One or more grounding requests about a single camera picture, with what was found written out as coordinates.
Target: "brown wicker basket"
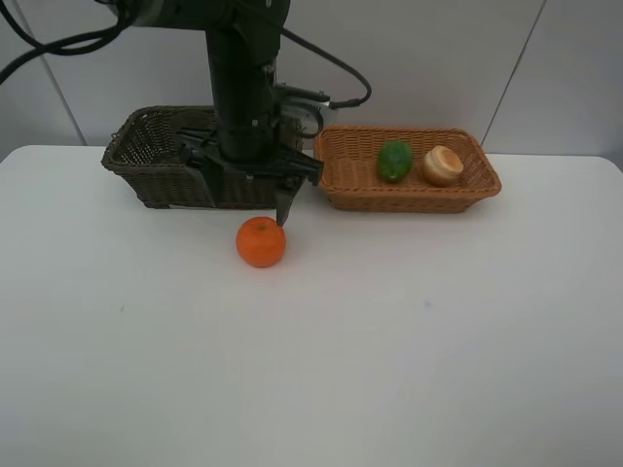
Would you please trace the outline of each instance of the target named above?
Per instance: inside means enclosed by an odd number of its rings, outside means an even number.
[[[174,132],[183,127],[214,127],[211,107],[148,107],[137,110],[113,135],[102,165],[123,177],[147,207],[211,207],[206,193],[181,163]],[[298,124],[285,120],[282,140],[300,150]],[[225,173],[223,209],[275,208],[275,182],[247,180]]]
[[[377,176],[376,161],[383,143],[396,140],[409,143],[415,159],[407,178],[391,185]],[[423,156],[437,145],[452,149],[463,162],[454,186],[432,187],[421,176]],[[456,213],[501,190],[478,142],[460,129],[329,126],[316,138],[314,153],[324,161],[320,188],[339,209]]]

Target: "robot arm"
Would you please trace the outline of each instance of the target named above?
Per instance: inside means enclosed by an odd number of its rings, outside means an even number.
[[[114,26],[41,44],[19,26],[0,0],[0,14],[33,48],[0,70],[0,85],[33,58],[88,54],[105,47],[132,25],[204,31],[216,128],[178,130],[182,160],[214,207],[221,199],[225,170],[242,172],[249,179],[275,181],[276,220],[283,225],[303,182],[319,183],[322,163],[280,143],[282,115],[312,117],[320,132],[328,109],[356,107],[370,98],[368,81],[351,66],[283,27],[290,0],[95,1],[116,13]],[[365,86],[366,94],[331,102],[323,93],[276,85],[275,58],[281,35],[349,72]]]
[[[245,0],[245,6],[282,26],[289,0]],[[202,183],[212,204],[220,199],[224,170],[275,180],[276,219],[285,222],[305,179],[317,184],[322,163],[280,143],[282,104],[297,93],[324,95],[275,85],[280,32],[237,7],[236,0],[131,0],[133,25],[205,32],[216,131],[183,128],[177,138],[187,168]]]

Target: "basket rim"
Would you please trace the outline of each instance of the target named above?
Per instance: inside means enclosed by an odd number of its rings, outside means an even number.
[[[211,109],[210,106],[205,105],[153,105],[150,107],[142,107],[140,109],[136,109],[126,118],[126,121],[122,125],[119,130],[115,131],[112,134],[112,139],[106,150],[104,151],[104,155],[102,157],[101,163],[102,165],[110,170],[115,172],[116,170],[132,170],[137,169],[142,173],[162,173],[163,168],[177,171],[176,169],[183,169],[183,165],[179,163],[149,163],[149,164],[137,164],[134,162],[121,162],[113,160],[113,154],[115,154],[119,148],[119,146],[124,142],[124,139],[128,137],[128,133],[132,127],[132,124],[139,119],[142,115],[151,114],[154,112],[168,112],[168,113],[176,113],[181,111],[207,111]]]
[[[345,187],[338,184],[331,184],[327,178],[323,176],[320,180],[319,187],[327,194],[340,195],[349,198],[391,198],[391,197],[412,197],[412,196],[428,196],[431,198],[462,198],[462,199],[483,199],[497,195],[501,189],[501,181],[495,169],[491,165],[489,158],[483,151],[480,143],[468,131],[456,127],[419,127],[419,126],[375,126],[375,125],[330,125],[327,126],[313,142],[313,155],[316,159],[324,161],[322,143],[323,139],[333,132],[405,132],[405,133],[453,133],[460,134],[468,138],[469,143],[476,151],[477,157],[484,163],[485,168],[493,179],[493,183],[488,188],[473,189],[461,187],[438,188],[432,186],[413,186],[413,185],[397,185],[386,187]]]

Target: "black cable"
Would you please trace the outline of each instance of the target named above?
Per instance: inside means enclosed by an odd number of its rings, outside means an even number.
[[[13,18],[13,16],[11,15],[11,13],[9,12],[9,9],[7,8],[7,6],[4,3],[4,0],[0,0],[0,15],[2,15],[2,17],[5,19],[5,21],[9,24],[9,26],[11,26],[11,29],[13,29],[13,31],[19,36],[19,38],[24,41],[25,43],[27,43],[28,45],[34,47],[34,48],[38,48],[38,47],[44,47],[44,44],[40,43],[39,41],[35,40],[34,38],[32,38],[31,36],[28,35],[28,33],[26,31],[24,31],[21,26],[18,24],[18,22],[15,20],[15,18]],[[91,50],[87,50],[87,47],[80,47],[80,48],[76,48],[76,49],[59,49],[57,51],[51,51],[49,52],[49,54],[53,54],[53,55],[77,55],[77,54],[87,54],[88,52],[90,52]]]
[[[268,26],[276,29],[277,31],[279,31],[279,33],[282,36],[287,37],[292,42],[298,44],[299,46],[301,46],[301,47],[303,47],[305,49],[307,49],[308,51],[314,52],[315,54],[321,56],[325,60],[328,60],[331,63],[333,63],[334,65],[337,65],[338,67],[340,67],[343,70],[347,71],[349,74],[354,76],[365,87],[366,95],[364,95],[363,97],[356,98],[356,99],[344,100],[344,101],[340,101],[340,102],[331,102],[331,103],[329,103],[329,108],[331,108],[331,109],[343,109],[343,108],[346,108],[346,107],[358,107],[359,105],[363,104],[364,102],[366,102],[370,98],[370,96],[372,95],[372,86],[370,86],[370,83],[368,82],[368,80],[366,80],[365,77],[361,73],[359,73],[357,70],[355,70],[353,67],[351,67],[347,63],[341,61],[339,58],[331,55],[330,53],[324,51],[319,46],[316,46],[316,45],[312,44],[311,42],[303,39],[301,36],[296,35],[292,31],[290,31],[290,30],[286,29],[285,27],[283,27],[282,25],[276,23],[275,21],[273,21],[272,19],[270,19],[266,15],[264,15],[263,12],[261,12],[260,10],[257,10],[254,7],[251,7],[250,5],[248,5],[243,0],[229,0],[229,1],[233,5],[238,6],[239,9],[241,9],[243,11],[247,11],[248,13],[254,15],[255,17],[257,17],[259,19],[261,19]]]
[[[5,20],[19,35],[19,37],[28,42],[28,44],[34,45],[33,50],[20,55],[18,58],[9,63],[2,71],[0,71],[0,85],[7,81],[7,79],[21,66],[23,66],[23,64],[43,54],[88,54],[90,52],[101,49],[105,45],[115,40],[124,29],[132,24],[134,15],[136,13],[129,12],[126,9],[126,5],[123,1],[120,1],[118,3],[119,15],[117,17],[117,23],[114,26],[98,31],[87,32],[67,37],[51,42],[50,44],[40,44],[38,41],[35,41],[28,34],[26,34],[23,29],[21,29],[21,27],[19,27],[18,23],[15,21],[15,19],[11,16],[8,9],[6,8],[4,0],[0,0],[0,13],[2,13],[2,16],[5,18]],[[87,41],[96,42],[76,49],[64,49],[65,47],[74,46],[76,44]]]

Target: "wall seam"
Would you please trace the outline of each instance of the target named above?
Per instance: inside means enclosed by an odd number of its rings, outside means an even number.
[[[11,0],[11,2],[13,3],[13,6],[18,14],[18,18],[20,22],[23,24],[24,30],[26,31],[26,33],[28,33],[30,37],[34,38],[35,35],[32,32],[30,24],[28,24],[28,21],[26,20],[26,16],[24,15],[23,11],[21,10],[21,7],[19,6],[18,0]],[[48,75],[48,78],[50,79],[50,82],[52,83],[52,86],[55,89],[56,94],[58,95],[58,98],[60,99],[61,105],[63,106],[63,108],[65,109],[65,112],[67,113],[67,117],[69,118],[71,125],[73,125],[74,130],[76,131],[78,139],[80,139],[80,142],[83,144],[83,146],[88,146],[87,140],[85,139],[84,134],[80,130],[80,126],[78,125],[78,122],[76,121],[76,118],[74,117],[74,114],[71,111],[71,108],[69,107],[69,103],[67,102],[67,99],[65,99],[65,95],[62,93],[62,90],[60,89],[60,85],[58,84],[58,81],[56,80],[56,76],[52,72],[52,68],[50,67],[50,64],[48,63],[44,55],[40,56],[39,59],[41,60],[41,63],[43,64],[43,67],[46,70],[46,74]]]
[[[532,38],[532,34],[534,33],[534,30],[536,29],[536,25],[538,24],[538,21],[541,18],[541,15],[543,13],[543,10],[545,9],[545,5],[547,4],[547,2],[548,0],[543,0],[543,3],[541,3],[541,7],[538,10],[538,13],[536,14],[536,18],[534,19],[534,22],[532,23],[532,27],[530,29],[530,32],[528,33],[526,42],[524,42],[524,46],[522,47],[522,50],[519,52],[519,56],[517,57],[517,61],[515,62],[515,66],[513,67],[513,71],[511,71],[510,73],[508,81],[506,82],[506,86],[504,87],[504,91],[502,92],[502,96],[500,97],[499,102],[497,103],[495,107],[494,114],[491,118],[491,121],[489,122],[489,125],[487,126],[487,131],[485,131],[485,136],[483,136],[483,139],[482,139],[483,146],[485,146],[485,144],[487,143],[487,136],[489,136],[489,132],[491,131],[492,126],[494,125],[494,121],[495,121],[495,118],[497,117],[497,113],[499,112],[499,109],[502,106],[502,101],[504,100],[504,97],[506,97],[506,94],[508,93],[508,89],[510,88],[510,84],[513,81],[513,78],[515,77],[515,73],[517,73],[517,70],[519,69],[519,64],[522,62],[522,59],[524,58],[524,54],[526,53],[526,49],[528,48],[528,43],[530,42]]]

